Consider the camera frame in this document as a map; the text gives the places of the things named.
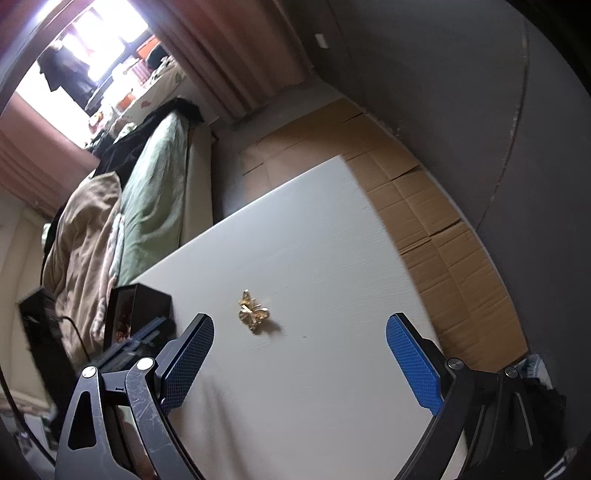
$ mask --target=orange object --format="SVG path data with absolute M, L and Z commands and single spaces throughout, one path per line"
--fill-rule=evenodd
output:
M 121 100 L 117 104 L 117 110 L 120 111 L 120 112 L 123 112 L 124 110 L 127 110 L 127 107 L 129 105 L 131 105 L 131 102 L 133 102 L 134 100 L 135 100 L 135 97 L 131 93 L 128 93 L 127 95 L 125 95 L 125 97 L 123 98 L 123 100 Z
M 160 40 L 152 35 L 140 48 L 138 48 L 138 55 L 142 60 L 148 58 L 152 49 L 160 43 Z

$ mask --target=cardboard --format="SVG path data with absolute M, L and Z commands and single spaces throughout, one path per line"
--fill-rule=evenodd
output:
M 444 353 L 485 371 L 523 356 L 527 344 L 517 314 L 478 239 L 417 159 L 348 100 L 246 149 L 241 159 L 247 199 L 337 155 L 402 255 Z

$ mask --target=curtain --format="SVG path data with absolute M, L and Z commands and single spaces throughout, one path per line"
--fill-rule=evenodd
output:
M 310 63 L 278 0 L 131 0 L 206 101 L 239 119 Z
M 13 94 L 0 116 L 0 186 L 50 218 L 97 164 Z

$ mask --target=white table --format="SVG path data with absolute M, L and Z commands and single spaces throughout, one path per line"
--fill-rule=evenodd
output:
M 340 158 L 218 223 L 138 281 L 172 295 L 178 328 L 209 314 L 215 339 L 171 422 L 207 480 L 392 480 L 431 419 L 385 340 L 404 312 L 433 327 Z M 275 329 L 238 319 L 248 288 Z M 447 478 L 465 458 L 462 442 Z

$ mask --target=gray wall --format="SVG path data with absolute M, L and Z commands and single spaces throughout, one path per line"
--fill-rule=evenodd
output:
M 504 0 L 284 3 L 319 75 L 391 126 L 477 229 L 579 444 L 591 429 L 591 99 L 576 75 Z

